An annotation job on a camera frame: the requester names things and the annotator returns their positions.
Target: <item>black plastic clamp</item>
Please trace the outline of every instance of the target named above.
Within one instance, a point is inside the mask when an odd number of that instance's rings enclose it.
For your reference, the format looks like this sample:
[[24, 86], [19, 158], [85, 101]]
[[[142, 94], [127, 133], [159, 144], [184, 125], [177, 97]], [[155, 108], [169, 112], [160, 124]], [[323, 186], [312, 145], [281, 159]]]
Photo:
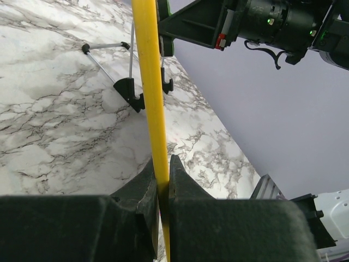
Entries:
[[168, 83], [165, 81], [165, 68], [161, 67], [161, 81], [163, 85], [163, 91], [165, 94], [173, 91], [173, 79], [170, 79]]
[[137, 113], [146, 108], [143, 93], [140, 94], [139, 99], [135, 96], [134, 78], [122, 78], [117, 81], [113, 87]]

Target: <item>black hook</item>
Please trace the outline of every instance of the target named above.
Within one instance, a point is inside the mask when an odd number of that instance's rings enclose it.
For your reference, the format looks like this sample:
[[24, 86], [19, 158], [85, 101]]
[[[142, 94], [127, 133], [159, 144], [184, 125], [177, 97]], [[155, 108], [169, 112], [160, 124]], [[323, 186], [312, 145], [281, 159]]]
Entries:
[[122, 78], [113, 87], [137, 113], [146, 108], [143, 94], [140, 94], [139, 99], [135, 96], [135, 79]]

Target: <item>silver rod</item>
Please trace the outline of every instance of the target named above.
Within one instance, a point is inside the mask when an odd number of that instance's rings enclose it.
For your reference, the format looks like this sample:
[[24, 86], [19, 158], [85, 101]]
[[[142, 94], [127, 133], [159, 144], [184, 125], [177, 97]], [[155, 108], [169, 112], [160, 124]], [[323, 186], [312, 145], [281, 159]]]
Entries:
[[104, 67], [102, 67], [100, 63], [98, 63], [96, 58], [94, 58], [90, 52], [87, 52], [87, 56], [91, 58], [99, 66], [99, 68], [103, 70], [103, 72], [108, 76], [108, 78], [113, 82], [113, 84], [115, 84], [115, 80], [112, 78], [112, 76], [104, 69]]
[[131, 29], [131, 49], [130, 49], [130, 69], [129, 69], [129, 77], [132, 78], [132, 68], [133, 68], [133, 47], [135, 43], [135, 23], [132, 21], [132, 29]]
[[101, 49], [101, 48], [110, 48], [110, 47], [119, 47], [122, 46], [122, 43], [117, 44], [100, 44], [100, 45], [90, 45], [89, 49]]

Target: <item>white marble countertop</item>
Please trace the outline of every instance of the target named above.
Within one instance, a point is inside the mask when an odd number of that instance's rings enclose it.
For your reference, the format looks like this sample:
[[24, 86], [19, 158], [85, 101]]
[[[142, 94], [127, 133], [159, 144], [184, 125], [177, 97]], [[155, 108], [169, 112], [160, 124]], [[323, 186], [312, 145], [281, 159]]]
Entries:
[[[84, 43], [130, 42], [131, 10], [112, 0], [0, 2], [0, 194], [110, 194], [151, 157], [137, 114], [81, 52]], [[129, 52], [92, 50], [114, 79]], [[183, 67], [165, 61], [169, 156], [212, 196], [249, 198], [259, 175]], [[136, 93], [141, 93], [134, 61]], [[163, 243], [160, 242], [160, 260]]]

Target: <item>yellow pole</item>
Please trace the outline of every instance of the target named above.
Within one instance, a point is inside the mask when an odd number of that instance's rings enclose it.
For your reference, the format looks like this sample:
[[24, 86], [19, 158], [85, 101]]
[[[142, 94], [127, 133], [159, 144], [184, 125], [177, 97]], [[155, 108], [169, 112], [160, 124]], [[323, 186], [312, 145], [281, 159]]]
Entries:
[[170, 176], [167, 159], [163, 88], [160, 73], [157, 6], [155, 0], [132, 0], [132, 9], [154, 171], [158, 183], [158, 198], [166, 256], [167, 261], [170, 262], [170, 228], [168, 218]]

